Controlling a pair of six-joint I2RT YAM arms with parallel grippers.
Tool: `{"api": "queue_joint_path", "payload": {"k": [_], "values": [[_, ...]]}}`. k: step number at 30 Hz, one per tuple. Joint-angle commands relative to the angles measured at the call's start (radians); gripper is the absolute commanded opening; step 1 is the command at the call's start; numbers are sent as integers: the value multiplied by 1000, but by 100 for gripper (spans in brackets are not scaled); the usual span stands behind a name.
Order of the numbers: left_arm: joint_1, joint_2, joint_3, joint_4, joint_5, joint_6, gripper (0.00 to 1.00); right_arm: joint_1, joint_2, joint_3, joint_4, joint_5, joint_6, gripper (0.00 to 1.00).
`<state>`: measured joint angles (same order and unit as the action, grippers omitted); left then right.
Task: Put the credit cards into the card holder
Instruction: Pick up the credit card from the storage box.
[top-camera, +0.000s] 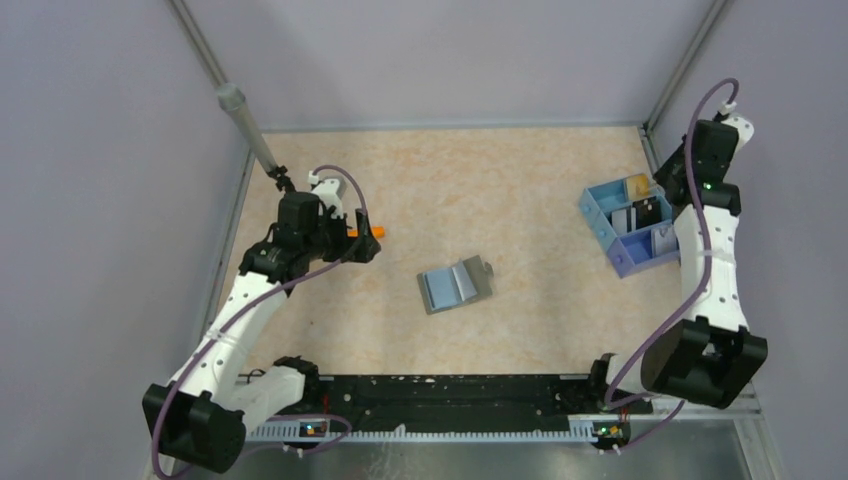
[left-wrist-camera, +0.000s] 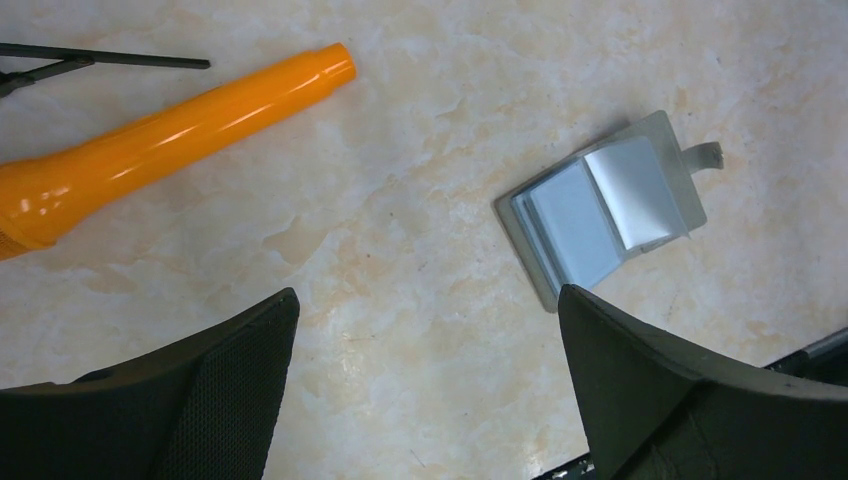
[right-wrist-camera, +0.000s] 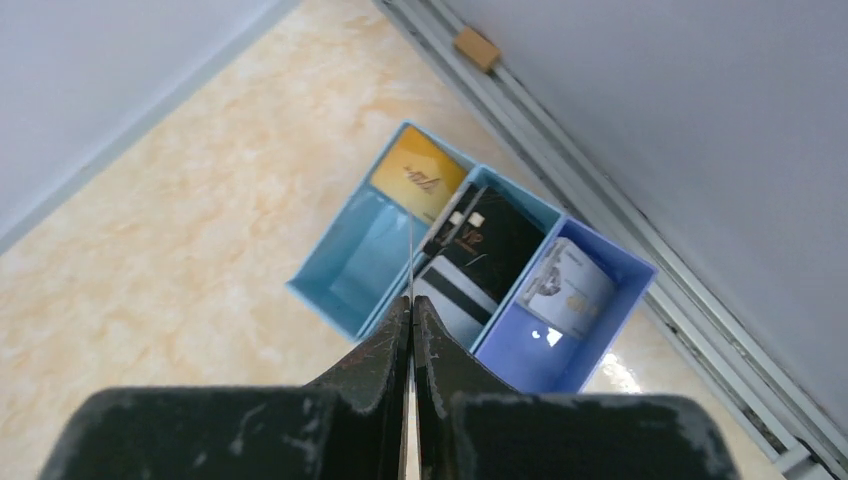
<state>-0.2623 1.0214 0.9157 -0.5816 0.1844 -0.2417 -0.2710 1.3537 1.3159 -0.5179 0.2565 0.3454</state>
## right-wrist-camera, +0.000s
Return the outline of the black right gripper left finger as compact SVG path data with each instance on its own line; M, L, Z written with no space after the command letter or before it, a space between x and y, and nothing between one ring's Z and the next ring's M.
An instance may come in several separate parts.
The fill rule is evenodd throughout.
M44 479L401 479L411 303L302 386L114 387L73 413Z

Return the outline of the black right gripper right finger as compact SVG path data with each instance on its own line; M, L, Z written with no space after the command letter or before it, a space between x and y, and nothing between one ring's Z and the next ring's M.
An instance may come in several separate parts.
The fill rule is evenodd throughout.
M716 422L694 400L654 394L526 394L411 305L424 479L736 479Z

